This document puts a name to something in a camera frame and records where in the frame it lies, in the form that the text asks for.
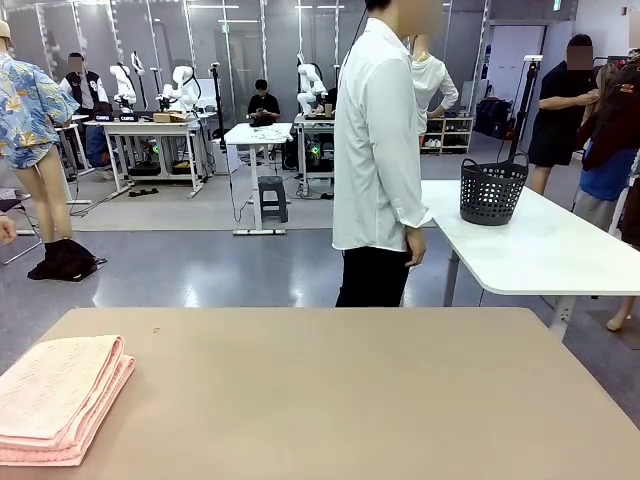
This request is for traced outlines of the person's right hand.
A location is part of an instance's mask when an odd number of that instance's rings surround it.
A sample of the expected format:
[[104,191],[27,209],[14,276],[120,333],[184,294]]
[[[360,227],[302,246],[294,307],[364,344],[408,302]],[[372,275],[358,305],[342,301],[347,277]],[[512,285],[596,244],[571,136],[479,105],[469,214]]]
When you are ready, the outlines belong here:
[[418,266],[422,263],[426,254],[426,240],[421,228],[413,228],[407,226],[406,231],[406,244],[408,251],[411,255],[410,260],[406,263],[408,268]]

